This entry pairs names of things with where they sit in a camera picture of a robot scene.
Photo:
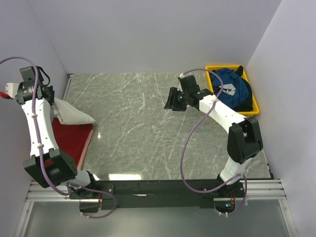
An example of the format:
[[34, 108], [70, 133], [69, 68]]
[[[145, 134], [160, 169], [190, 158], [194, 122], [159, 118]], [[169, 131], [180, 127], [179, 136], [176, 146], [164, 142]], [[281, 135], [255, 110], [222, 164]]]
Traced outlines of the white t-shirt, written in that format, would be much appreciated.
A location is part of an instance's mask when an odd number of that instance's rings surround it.
[[54, 104], [51, 106], [54, 115], [59, 119], [59, 122], [63, 125], [82, 125], [82, 124], [94, 124], [93, 119], [88, 114], [79, 111], [74, 106], [58, 98], [54, 99]]

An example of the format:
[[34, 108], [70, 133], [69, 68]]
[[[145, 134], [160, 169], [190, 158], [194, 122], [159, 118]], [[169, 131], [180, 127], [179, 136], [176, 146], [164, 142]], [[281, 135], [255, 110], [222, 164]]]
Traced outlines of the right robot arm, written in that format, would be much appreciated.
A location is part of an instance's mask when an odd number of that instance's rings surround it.
[[200, 89], [193, 75], [180, 75], [178, 88], [171, 87], [166, 110], [182, 112], [194, 107], [203, 112], [201, 120], [211, 117], [226, 131], [229, 158], [218, 175], [218, 184], [210, 190], [197, 190], [183, 179], [184, 185], [199, 194], [217, 193], [228, 197], [234, 191], [234, 184], [243, 176], [247, 164], [263, 149], [259, 122], [255, 117], [245, 117], [219, 100], [219, 94]]

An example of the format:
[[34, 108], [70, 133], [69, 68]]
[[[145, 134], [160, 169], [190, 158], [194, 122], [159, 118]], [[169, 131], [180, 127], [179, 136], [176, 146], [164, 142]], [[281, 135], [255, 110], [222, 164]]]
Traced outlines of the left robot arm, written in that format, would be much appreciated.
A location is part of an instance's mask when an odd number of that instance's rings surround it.
[[31, 139], [30, 158], [23, 162], [24, 169], [43, 188], [51, 187], [64, 196], [81, 190], [85, 197], [94, 198], [99, 187], [93, 175], [78, 170], [74, 159], [56, 142], [50, 118], [54, 90], [43, 84], [40, 70], [41, 67], [20, 69], [23, 81], [15, 96], [26, 116]]

